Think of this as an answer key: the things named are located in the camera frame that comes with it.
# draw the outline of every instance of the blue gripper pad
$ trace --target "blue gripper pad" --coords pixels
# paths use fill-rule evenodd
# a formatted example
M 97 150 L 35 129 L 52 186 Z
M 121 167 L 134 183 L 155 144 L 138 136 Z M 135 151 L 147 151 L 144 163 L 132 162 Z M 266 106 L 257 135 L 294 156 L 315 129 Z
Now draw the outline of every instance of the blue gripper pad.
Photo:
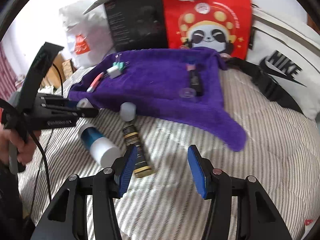
M 207 189 L 205 187 L 205 176 L 200 167 L 199 161 L 196 157 L 196 153 L 190 146 L 188 148 L 188 162 L 191 169 L 193 180 L 196 184 L 196 189 L 203 199 L 207 197 Z
M 119 178 L 119 195 L 120 197 L 123 196 L 124 193 L 127 192 L 130 179 L 132 177 L 133 169 L 136 165 L 138 157 L 138 149 L 136 146 L 132 148 L 132 151 L 130 153 L 130 157 L 128 158 L 127 163 L 124 166 L 124 169 L 122 170 L 122 173 Z

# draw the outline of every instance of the bag strap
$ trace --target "bag strap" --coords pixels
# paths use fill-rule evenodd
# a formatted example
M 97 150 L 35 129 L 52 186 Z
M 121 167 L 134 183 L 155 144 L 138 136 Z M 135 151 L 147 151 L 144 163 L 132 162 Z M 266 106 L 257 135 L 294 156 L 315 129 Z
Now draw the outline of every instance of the bag strap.
M 289 108 L 303 114 L 301 108 L 292 96 L 284 90 L 270 75 L 268 75 L 260 66 L 237 57 L 231 58 L 228 65 L 237 66 L 243 73 L 252 77 L 252 83 L 255 84 L 260 92 L 269 100 L 275 101 L 283 108 Z

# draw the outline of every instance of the black cable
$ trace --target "black cable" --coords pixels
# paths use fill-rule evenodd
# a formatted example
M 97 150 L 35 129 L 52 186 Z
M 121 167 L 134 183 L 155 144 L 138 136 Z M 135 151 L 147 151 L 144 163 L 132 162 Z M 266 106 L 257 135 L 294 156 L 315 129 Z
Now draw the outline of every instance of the black cable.
M 58 75 L 59 75 L 59 78 L 60 78 L 60 84 L 61 84 L 61 95 L 62 95 L 62 97 L 63 97 L 63 82 L 62 82 L 61 73 L 60 73 L 59 69 L 57 68 L 57 66 L 56 66 L 54 63 L 52 63 L 52 65 L 54 66 L 54 68 L 55 68 L 55 69 L 57 70 L 57 72 L 58 72 Z
M 53 134 L 53 129 L 51 130 L 51 134 L 49 136 L 49 140 L 47 142 L 47 145 L 44 148 L 44 153 L 47 152 L 47 148 L 48 148 L 49 142 L 51 140 L 52 134 Z M 37 183 L 38 183 L 38 177 L 39 177 L 39 174 L 40 174 L 40 169 L 41 169 L 41 166 L 42 166 L 42 161 L 43 161 L 43 159 L 41 159 L 41 161 L 40 161 L 38 172 L 37 172 L 37 176 L 36 176 L 35 187 L 33 188 L 33 196 L 32 196 L 31 208 L 30 208 L 30 212 L 29 212 L 29 216 L 30 217 L 31 217 L 31 214 L 32 214 L 32 211 L 33 211 L 33 205 L 34 205 L 34 202 L 35 202 L 36 188 L 37 188 Z
M 45 168 L 45 175 L 46 175 L 46 179 L 47 179 L 47 189 L 48 189 L 48 195 L 49 195 L 49 200 L 51 202 L 52 198 L 51 198 L 51 189 L 50 189 L 50 180 L 49 180 L 49 170 L 48 170 L 48 163 L 47 163 L 47 158 L 44 154 L 44 150 L 41 146 L 41 144 L 39 143 L 37 137 L 35 136 L 35 134 L 33 133 L 33 131 L 30 130 L 29 126 L 26 123 L 26 120 L 24 118 L 23 114 L 20 114 L 17 109 L 15 109 L 12 105 L 10 105 L 7 101 L 3 100 L 0 98 L 0 107 L 3 108 L 4 110 L 6 110 L 7 114 L 10 115 L 15 115 L 19 121 L 22 123 L 22 125 L 25 127 L 25 129 L 27 130 L 27 132 L 29 133 L 29 135 L 31 136 L 31 138 L 33 139 L 33 141 L 35 142 L 36 146 L 39 148 L 39 151 L 41 152 L 42 155 L 42 159 L 44 162 L 44 168 Z

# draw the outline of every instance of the bed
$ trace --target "bed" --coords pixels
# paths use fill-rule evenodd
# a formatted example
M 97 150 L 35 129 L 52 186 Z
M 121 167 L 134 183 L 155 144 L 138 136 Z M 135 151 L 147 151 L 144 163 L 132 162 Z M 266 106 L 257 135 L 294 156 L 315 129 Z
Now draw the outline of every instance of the bed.
M 64 94 L 90 70 L 77 70 L 65 82 Z M 247 133 L 244 150 L 233 152 L 219 138 L 199 128 L 138 116 L 134 123 L 156 172 L 142 179 L 133 176 L 128 192 L 115 200 L 124 240 L 201 239 L 210 201 L 196 192 L 187 161 L 191 144 L 214 167 L 230 176 L 254 175 L 276 205 L 294 240 L 302 236 L 305 219 L 317 219 L 320 215 L 320 135 L 315 121 L 269 102 L 250 77 L 236 69 L 220 71 L 220 81 L 225 110 Z M 118 113 L 108 109 L 101 110 L 95 119 L 79 120 L 74 128 L 54 130 L 46 153 L 53 195 L 70 174 L 86 177 L 102 169 L 78 139 L 77 131 L 86 122 L 96 125 L 125 151 L 124 122 Z M 43 131 L 40 138 L 43 147 L 50 133 Z M 40 161 L 37 150 L 26 171 L 19 174 L 19 190 L 27 211 Z M 48 203 L 42 166 L 32 213 L 36 224 Z M 229 239 L 236 234 L 236 208 L 233 198 Z M 92 197 L 87 200 L 87 216 L 88 239 L 95 239 Z

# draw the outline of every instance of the blue label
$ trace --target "blue label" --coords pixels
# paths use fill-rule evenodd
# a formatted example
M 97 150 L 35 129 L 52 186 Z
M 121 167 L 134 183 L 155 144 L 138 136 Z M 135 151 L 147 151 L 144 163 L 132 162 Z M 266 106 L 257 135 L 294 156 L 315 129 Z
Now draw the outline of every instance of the blue label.
M 93 144 L 93 142 L 101 137 L 104 137 L 104 135 L 101 134 L 95 127 L 88 127 L 83 131 L 81 135 L 81 140 L 84 144 L 84 147 L 87 150 L 90 150 L 90 147 Z

